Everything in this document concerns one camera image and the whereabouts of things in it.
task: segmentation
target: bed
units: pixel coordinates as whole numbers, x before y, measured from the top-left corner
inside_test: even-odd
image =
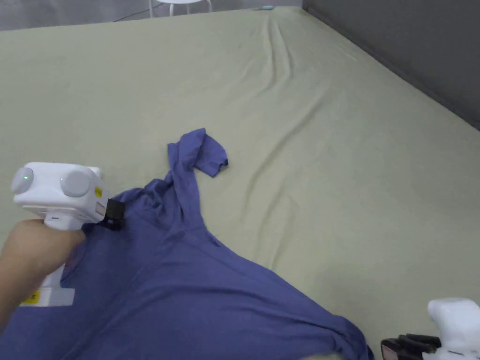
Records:
[[[378,358],[435,334],[429,300],[480,299],[480,133],[304,10],[2,32],[0,49],[1,240],[29,217],[9,191],[26,162],[98,166],[119,193],[206,127],[229,157],[197,176],[210,231]]]

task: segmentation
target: yellow label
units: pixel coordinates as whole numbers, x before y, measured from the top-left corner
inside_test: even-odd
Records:
[[[36,290],[30,297],[22,302],[22,304],[38,304],[40,300],[40,290]]]
[[[101,198],[102,197],[102,189],[99,188],[98,186],[95,188],[95,196]]]

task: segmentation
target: white device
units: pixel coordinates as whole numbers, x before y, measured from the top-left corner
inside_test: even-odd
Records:
[[[59,230],[79,230],[85,223],[102,221],[110,197],[99,168],[61,163],[26,164],[15,174],[12,191],[16,204]],[[72,305],[75,289],[60,287],[64,267],[48,275],[21,306]]]
[[[480,307],[472,300],[432,300],[428,312],[440,330],[442,347],[425,360],[480,359]]]

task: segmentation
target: t-shirt sleeve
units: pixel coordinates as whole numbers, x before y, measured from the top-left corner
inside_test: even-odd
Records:
[[[205,134],[204,142],[195,161],[195,167],[213,178],[227,165],[228,159],[225,149],[214,138]]]
[[[180,141],[168,144],[168,161],[173,185],[182,212],[192,226],[203,223],[200,196],[193,168],[214,177],[228,164],[225,149],[207,135],[205,129],[184,134]]]

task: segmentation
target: blue object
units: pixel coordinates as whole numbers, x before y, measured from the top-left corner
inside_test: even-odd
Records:
[[[125,226],[84,228],[62,285],[70,307],[19,308],[2,359],[373,359],[361,331],[229,250],[205,227],[193,169],[215,176],[225,150],[199,129],[168,145],[171,171],[126,191]]]
[[[265,6],[262,6],[260,8],[255,8],[254,10],[273,10],[275,8],[275,6],[273,5],[265,5]]]

